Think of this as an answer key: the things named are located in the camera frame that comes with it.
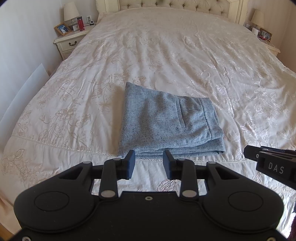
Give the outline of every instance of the red water bottle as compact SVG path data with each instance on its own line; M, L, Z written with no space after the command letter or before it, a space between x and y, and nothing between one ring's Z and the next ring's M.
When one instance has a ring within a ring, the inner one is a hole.
M82 20L82 17L78 17L78 18L77 18L77 21L78 21L78 26L79 26L80 31L85 30L85 28L84 28L84 23L83 23L83 20Z

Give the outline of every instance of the white wall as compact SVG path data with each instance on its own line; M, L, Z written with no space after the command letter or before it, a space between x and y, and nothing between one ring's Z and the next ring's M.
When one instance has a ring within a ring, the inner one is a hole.
M247 20L251 20L255 9L265 14L265 27L272 33L271 43L280 49L289 21L292 2L290 0L249 0Z
M281 44L281 53L278 59L290 70L296 72L296 6L293 5L291 9L289 23Z
M13 129L15 128L22 112L48 80L48 73L46 72L43 64L40 64L33 74L27 79L7 108L5 114L0 120L0 153L4 151L4 148L11 137Z
M61 0L62 6L68 2L75 2L78 12L83 17L84 25L87 25L86 16L91 15L95 22L98 20L99 13L95 0Z
M0 120L35 69L50 75L62 61L53 44L60 0L7 0L0 7Z

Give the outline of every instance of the bed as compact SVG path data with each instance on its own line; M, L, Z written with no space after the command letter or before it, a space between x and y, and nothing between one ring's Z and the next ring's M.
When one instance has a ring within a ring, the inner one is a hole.
M246 145L295 149L296 74L244 28L246 0L97 0L98 25L28 104L0 163L0 222L19 229L23 190L77 165L116 157L127 81L180 96L209 97L225 133L216 161L277 192L288 236L296 192L246 160ZM137 159L119 191L178 191L161 160ZM199 181L200 193L206 190ZM93 189L98 194L99 180Z

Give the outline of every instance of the lamp shade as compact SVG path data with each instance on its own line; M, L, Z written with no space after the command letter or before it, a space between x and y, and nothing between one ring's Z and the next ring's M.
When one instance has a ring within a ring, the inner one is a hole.
M264 13L256 9L251 22L264 28Z
M70 19L79 17L80 14L75 6L74 2L69 2L64 5L64 20L68 21Z

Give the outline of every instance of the black device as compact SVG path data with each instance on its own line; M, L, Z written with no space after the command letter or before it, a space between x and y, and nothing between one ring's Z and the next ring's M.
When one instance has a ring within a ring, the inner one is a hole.
M280 151L247 146L244 154L258 161L259 171L294 187L294 153ZM270 160L273 167L284 161L283 173L289 169L291 175L275 174ZM166 150L163 166L168 179L181 180L180 196L123 191L119 197L117 180L130 179L134 166L131 150L104 165L83 162L22 192L14 204L22 230L11 241L286 240L276 231L284 210L281 198L218 163L199 166ZM101 179L98 196L91 195L95 179ZM197 179L205 181L204 196Z

